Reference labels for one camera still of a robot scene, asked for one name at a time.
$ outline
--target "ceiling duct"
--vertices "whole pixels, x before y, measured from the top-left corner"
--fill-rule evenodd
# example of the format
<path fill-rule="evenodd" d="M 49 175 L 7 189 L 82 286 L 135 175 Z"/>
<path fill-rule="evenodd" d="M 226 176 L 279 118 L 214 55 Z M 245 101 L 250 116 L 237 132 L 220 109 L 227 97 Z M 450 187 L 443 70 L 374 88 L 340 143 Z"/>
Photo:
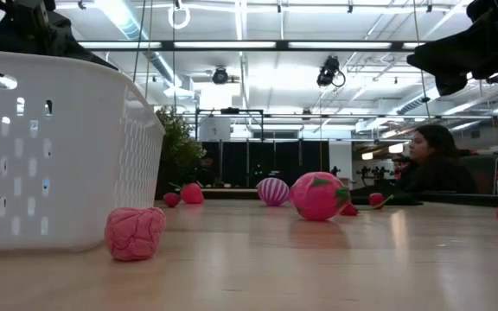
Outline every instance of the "ceiling duct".
<path fill-rule="evenodd" d="M 141 29 L 127 0 L 95 0 L 95 3 L 128 40 L 138 41 L 140 37 L 142 40 L 150 40 L 145 31 Z M 170 65 L 158 52 L 143 51 L 142 54 L 169 86 L 182 86 L 182 80 L 175 75 Z"/>

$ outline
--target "white laundry basket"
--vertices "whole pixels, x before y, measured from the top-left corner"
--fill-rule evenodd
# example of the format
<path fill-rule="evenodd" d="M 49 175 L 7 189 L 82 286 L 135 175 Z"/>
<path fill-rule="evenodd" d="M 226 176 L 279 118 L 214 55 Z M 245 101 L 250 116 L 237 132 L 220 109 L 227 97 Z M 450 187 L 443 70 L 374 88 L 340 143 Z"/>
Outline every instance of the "white laundry basket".
<path fill-rule="evenodd" d="M 0 73 L 0 250 L 89 248 L 115 207 L 153 206 L 164 128 L 125 75 L 10 53 Z"/>

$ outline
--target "spotlight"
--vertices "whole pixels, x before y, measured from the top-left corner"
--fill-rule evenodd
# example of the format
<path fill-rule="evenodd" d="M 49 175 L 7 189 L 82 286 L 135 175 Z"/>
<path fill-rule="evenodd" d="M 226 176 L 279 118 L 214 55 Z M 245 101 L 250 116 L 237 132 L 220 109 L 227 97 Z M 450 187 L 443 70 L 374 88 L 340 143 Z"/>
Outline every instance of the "spotlight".
<path fill-rule="evenodd" d="M 343 77 L 343 83 L 340 85 L 334 84 L 334 80 L 338 74 Z M 339 70 L 339 60 L 337 57 L 328 56 L 328 59 L 324 61 L 324 66 L 320 67 L 320 73 L 318 74 L 318 79 L 316 79 L 318 86 L 334 85 L 336 87 L 342 87 L 345 85 L 345 81 L 345 74 Z"/>
<path fill-rule="evenodd" d="M 223 85 L 228 82 L 228 73 L 224 67 L 216 68 L 213 74 L 213 83 Z"/>

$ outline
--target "ceiling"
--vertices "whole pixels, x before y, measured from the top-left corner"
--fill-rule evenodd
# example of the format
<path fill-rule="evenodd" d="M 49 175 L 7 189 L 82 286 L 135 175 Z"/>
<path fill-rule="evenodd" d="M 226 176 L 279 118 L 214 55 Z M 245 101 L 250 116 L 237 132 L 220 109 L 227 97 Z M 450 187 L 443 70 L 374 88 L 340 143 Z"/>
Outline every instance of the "ceiling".
<path fill-rule="evenodd" d="M 56 2 L 58 12 L 72 21 L 77 40 L 126 40 L 113 22 L 110 11 L 99 6 L 103 1 L 121 3 L 123 0 L 84 1 L 86 10 L 81 10 L 77 1 Z M 133 18 L 139 23 L 144 19 L 143 28 L 152 41 L 417 41 L 417 25 L 419 40 L 431 41 L 461 32 L 471 25 L 465 14 L 466 4 L 470 1 L 463 0 L 417 0 L 416 22 L 412 0 L 247 0 L 246 4 L 243 0 L 183 0 L 182 6 L 189 8 L 190 20 L 184 28 L 174 29 L 169 23 L 169 7 L 173 1 L 124 1 L 132 8 Z M 351 14 L 347 13 L 349 3 L 354 5 Z M 282 5 L 282 13 L 278 13 L 278 4 Z M 427 4 L 432 4 L 429 13 L 425 11 Z M 184 13 L 177 12 L 175 18 L 176 23 L 182 22 Z M 160 73 L 142 55 L 137 57 L 135 52 L 100 55 L 108 57 L 111 63 L 130 76 L 136 72 L 136 82 L 143 89 L 147 87 L 150 104 L 160 106 L 176 102 L 180 111 L 195 111 L 194 100 L 165 96 L 163 91 L 168 87 Z M 347 84 L 340 89 L 333 86 L 321 89 L 316 84 L 319 67 L 329 55 L 337 56 L 342 64 L 347 62 L 342 67 Z M 428 73 L 424 74 L 423 81 L 420 71 L 405 62 L 406 54 L 403 53 L 251 51 L 240 57 L 237 51 L 204 51 L 162 52 L 161 56 L 175 73 L 191 77 L 196 91 L 212 87 L 209 73 L 216 67 L 225 67 L 230 75 L 239 77 L 242 62 L 246 62 L 246 107 L 270 113 L 301 113 L 303 108 L 324 114 L 393 113 L 395 108 L 422 96 L 423 82 L 426 90 L 432 89 L 434 84 Z M 242 107 L 244 100 L 240 96 L 239 83 L 228 88 L 233 92 L 232 105 Z M 443 114 L 470 100 L 496 92 L 498 85 L 482 84 L 480 87 L 477 81 L 470 81 L 461 92 L 430 102 L 428 110 L 431 114 Z M 492 99 L 488 108 L 498 107 L 497 100 Z M 480 104 L 459 113 L 483 113 L 486 106 L 483 102 Z M 407 114 L 426 112 L 424 107 L 418 107 Z M 293 120 L 275 122 L 293 123 Z M 323 128 L 335 129 L 339 124 L 355 125 L 358 122 L 359 119 L 333 119 Z M 323 120 L 311 120 L 310 123 L 321 124 Z M 387 120 L 371 125 L 371 128 L 361 126 L 357 129 L 387 132 L 415 123 L 414 120 L 410 123 Z"/>

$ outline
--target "pink striped ball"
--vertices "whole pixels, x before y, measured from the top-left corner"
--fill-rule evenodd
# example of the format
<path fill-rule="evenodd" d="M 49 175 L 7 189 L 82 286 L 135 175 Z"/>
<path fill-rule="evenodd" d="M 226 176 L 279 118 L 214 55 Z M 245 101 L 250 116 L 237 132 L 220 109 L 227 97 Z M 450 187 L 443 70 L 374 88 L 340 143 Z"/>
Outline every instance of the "pink striped ball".
<path fill-rule="evenodd" d="M 281 206 L 289 199 L 290 188 L 278 178 L 265 178 L 258 185 L 259 198 L 267 206 Z"/>

